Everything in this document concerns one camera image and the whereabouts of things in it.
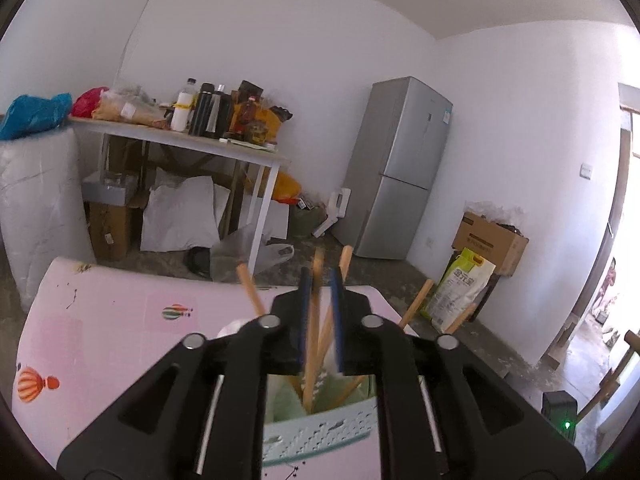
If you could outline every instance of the silver screw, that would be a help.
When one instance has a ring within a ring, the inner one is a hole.
[[[196,348],[200,348],[205,339],[202,334],[189,334],[182,340],[182,344],[185,345],[189,350],[195,350]]]
[[[280,324],[280,318],[275,314],[267,314],[266,316],[262,316],[258,323],[263,328],[275,328]]]
[[[360,320],[360,322],[362,323],[362,326],[366,328],[378,328],[379,326],[382,326],[382,318],[375,314],[367,314]]]
[[[449,334],[441,335],[436,342],[440,348],[444,348],[445,350],[453,350],[458,346],[458,340]]]

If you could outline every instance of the refrigerator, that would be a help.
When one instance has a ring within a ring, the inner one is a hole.
[[[372,86],[343,187],[351,189],[332,233],[356,256],[402,260],[418,229],[452,104],[415,77]]]

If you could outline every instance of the white bottle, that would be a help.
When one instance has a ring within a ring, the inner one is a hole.
[[[183,132],[187,129],[189,114],[193,106],[193,99],[197,94],[196,80],[189,79],[187,84],[180,90],[175,102],[174,117],[171,119],[171,129],[174,132]]]

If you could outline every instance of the tabletop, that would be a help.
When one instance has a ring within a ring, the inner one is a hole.
[[[370,286],[372,311],[399,316]],[[265,305],[292,287],[259,290]],[[330,299],[322,289],[322,316]],[[214,338],[254,310],[240,285],[181,280],[57,258],[47,271],[18,345],[12,412],[52,464],[62,450],[186,334]],[[20,377],[39,388],[17,394]],[[276,480],[380,478],[378,434],[304,461],[265,467]]]
[[[289,159],[279,153],[256,150],[247,146],[238,146],[230,142],[220,142],[219,140],[209,139],[208,137],[190,136],[172,130],[160,130],[149,126],[141,126],[140,124],[98,121],[77,117],[69,117],[68,122],[74,128],[83,132],[95,132],[117,137],[127,137],[128,139],[148,140],[149,142],[157,142],[177,148],[186,148],[196,152],[226,156],[228,158],[234,158],[235,160],[259,164],[260,166],[267,166],[269,168],[289,163]]]

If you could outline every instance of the pink table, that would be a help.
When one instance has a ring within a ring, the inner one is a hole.
[[[350,289],[365,294],[375,313],[399,320],[375,288]],[[292,287],[259,293],[270,305],[288,290]],[[324,288],[323,310],[328,303],[329,290]],[[175,304],[187,310],[172,307]],[[233,320],[252,317],[239,285],[99,266],[85,269],[57,258],[42,280],[18,345],[14,416],[55,466],[65,446],[186,334],[214,338]],[[264,469],[267,479],[292,479],[293,474],[296,480],[379,479],[378,435],[304,463]]]

